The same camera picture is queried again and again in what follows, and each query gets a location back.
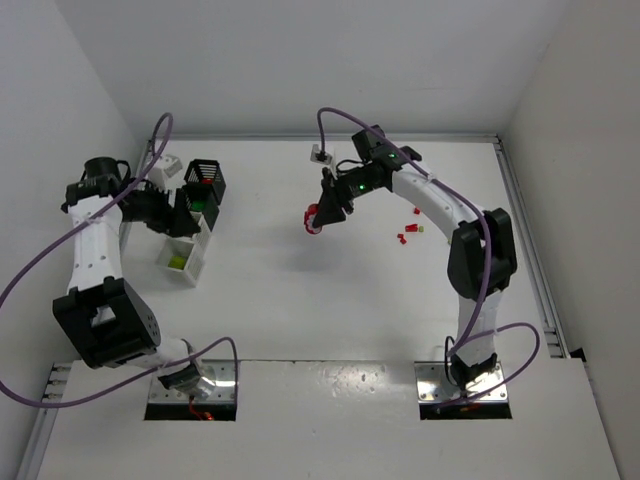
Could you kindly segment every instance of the white wall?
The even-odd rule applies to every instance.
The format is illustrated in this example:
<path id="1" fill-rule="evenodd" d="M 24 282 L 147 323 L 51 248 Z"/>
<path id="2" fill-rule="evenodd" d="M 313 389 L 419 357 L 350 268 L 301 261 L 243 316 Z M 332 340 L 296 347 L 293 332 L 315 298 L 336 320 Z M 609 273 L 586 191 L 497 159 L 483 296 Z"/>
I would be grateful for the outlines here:
<path id="1" fill-rule="evenodd" d="M 389 131 L 495 133 L 568 0 L 57 3 L 136 132 L 163 108 L 179 132 L 315 132 L 330 104 Z"/>
<path id="2" fill-rule="evenodd" d="M 137 159 L 134 138 L 47 0 L 0 6 L 0 284 L 69 228 L 65 187 L 96 155 Z M 51 314 L 72 247 L 28 276 L 0 312 L 0 377 L 39 398 L 51 363 L 74 358 Z M 0 396 L 0 479 L 13 478 L 35 411 Z"/>
<path id="3" fill-rule="evenodd" d="M 577 0 L 506 134 L 571 344 L 640 471 L 640 2 Z"/>

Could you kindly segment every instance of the small white bin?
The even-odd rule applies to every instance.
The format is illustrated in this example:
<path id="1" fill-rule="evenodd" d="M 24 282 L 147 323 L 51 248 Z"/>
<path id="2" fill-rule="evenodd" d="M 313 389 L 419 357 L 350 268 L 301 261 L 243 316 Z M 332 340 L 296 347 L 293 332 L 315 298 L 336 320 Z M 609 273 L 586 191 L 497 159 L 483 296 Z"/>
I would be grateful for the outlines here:
<path id="1" fill-rule="evenodd" d="M 180 282 L 195 287 L 204 268 L 203 252 L 189 240 L 167 238 L 156 265 Z"/>

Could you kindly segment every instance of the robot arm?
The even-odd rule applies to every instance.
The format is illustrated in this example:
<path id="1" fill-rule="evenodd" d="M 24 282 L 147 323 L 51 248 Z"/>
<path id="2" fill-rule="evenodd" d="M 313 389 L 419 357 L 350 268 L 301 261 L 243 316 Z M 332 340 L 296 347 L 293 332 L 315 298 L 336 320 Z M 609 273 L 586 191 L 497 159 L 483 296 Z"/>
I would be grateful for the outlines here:
<path id="1" fill-rule="evenodd" d="M 89 160 L 83 179 L 67 187 L 62 209 L 78 225 L 113 200 L 126 181 L 115 160 Z M 180 198 L 181 192 L 171 206 L 167 194 L 146 185 L 75 236 L 73 274 L 67 295 L 53 301 L 53 314 L 89 367 L 162 367 L 193 353 L 185 340 L 160 334 L 153 312 L 123 278 L 120 260 L 123 221 L 144 221 L 171 236 L 199 232 Z M 197 362 L 163 369 L 159 379 L 165 388 L 189 396 L 204 397 L 211 391 Z"/>
<path id="2" fill-rule="evenodd" d="M 382 134 L 380 127 L 373 127 Z M 484 246 L 480 222 L 474 212 L 437 183 L 408 168 L 406 162 L 374 136 L 361 131 L 353 136 L 361 166 L 346 172 L 323 168 L 322 196 L 305 214 L 309 233 L 319 233 L 324 225 L 342 222 L 353 212 L 353 200 L 381 187 L 418 207 L 451 243 L 447 273 L 459 295 L 459 339 L 476 307 L 483 274 Z M 414 161 L 421 156 L 410 147 L 401 150 Z M 516 271 L 516 256 L 509 215 L 502 209 L 483 211 L 490 227 L 492 268 L 487 297 L 471 335 L 495 330 L 502 291 Z M 485 336 L 462 346 L 451 358 L 451 374 L 461 388 L 495 367 L 497 354 L 493 336 Z"/>

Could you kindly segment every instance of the black mesh basket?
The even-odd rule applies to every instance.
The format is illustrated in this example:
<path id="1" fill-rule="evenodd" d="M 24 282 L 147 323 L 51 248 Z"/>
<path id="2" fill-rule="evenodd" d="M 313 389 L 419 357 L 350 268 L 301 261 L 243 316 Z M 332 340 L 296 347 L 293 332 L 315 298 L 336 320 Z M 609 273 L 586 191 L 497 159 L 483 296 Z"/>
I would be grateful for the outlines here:
<path id="1" fill-rule="evenodd" d="M 193 160 L 189 163 L 184 181 L 187 183 L 208 185 L 213 191 L 213 196 L 218 205 L 222 203 L 222 197 L 227 188 L 227 184 L 224 182 L 220 163 L 217 160 Z"/>
<path id="2" fill-rule="evenodd" d="M 209 226 L 209 230 L 213 230 L 220 209 L 213 196 L 211 186 L 202 183 L 187 183 L 182 187 L 182 191 L 185 193 L 189 211 L 201 213 Z"/>

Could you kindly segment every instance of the white table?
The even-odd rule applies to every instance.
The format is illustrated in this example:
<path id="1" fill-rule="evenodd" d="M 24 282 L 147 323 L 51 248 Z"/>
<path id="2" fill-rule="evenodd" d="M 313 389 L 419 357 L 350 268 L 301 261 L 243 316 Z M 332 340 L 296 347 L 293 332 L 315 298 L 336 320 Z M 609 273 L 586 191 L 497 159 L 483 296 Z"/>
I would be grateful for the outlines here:
<path id="1" fill-rule="evenodd" d="M 411 145 L 476 203 L 509 209 L 492 144 Z M 350 142 L 332 146 L 338 158 L 357 158 Z M 309 162 L 311 142 L 175 141 L 166 151 L 185 164 L 220 160 L 228 187 L 195 289 L 176 287 L 152 264 L 161 236 L 142 224 L 132 228 L 125 276 L 162 331 L 197 347 L 230 335 L 244 359 L 442 358 L 458 315 L 446 274 L 449 245 L 412 205 L 379 190 L 357 199 L 346 222 L 311 236 L 303 213 L 321 191 L 321 167 Z M 425 232 L 401 245 L 396 234 L 416 222 Z M 540 325 L 520 250 L 519 258 L 498 322 Z M 518 333 L 498 343 L 508 358 L 526 358 L 531 345 Z"/>
<path id="2" fill-rule="evenodd" d="M 509 210 L 492 144 L 411 145 L 470 199 Z M 339 157 L 355 156 L 348 142 L 334 146 Z M 163 331 L 197 347 L 235 338 L 237 421 L 145 422 L 149 382 L 141 380 L 60 411 L 38 478 L 617 478 L 582 365 L 549 358 L 546 346 L 509 387 L 512 420 L 419 420 L 412 362 L 440 360 L 456 329 L 447 242 L 385 191 L 358 199 L 347 222 L 307 235 L 302 214 L 320 195 L 310 147 L 172 141 L 167 152 L 185 162 L 219 160 L 227 181 L 207 266 L 197 288 L 176 288 L 152 265 L 162 238 L 140 225 L 123 259 Z M 396 234 L 415 222 L 425 232 L 402 246 Z M 518 254 L 498 322 L 541 327 L 519 243 Z M 507 373 L 532 345 L 526 332 L 497 339 Z M 130 374 L 76 362 L 65 398 Z"/>

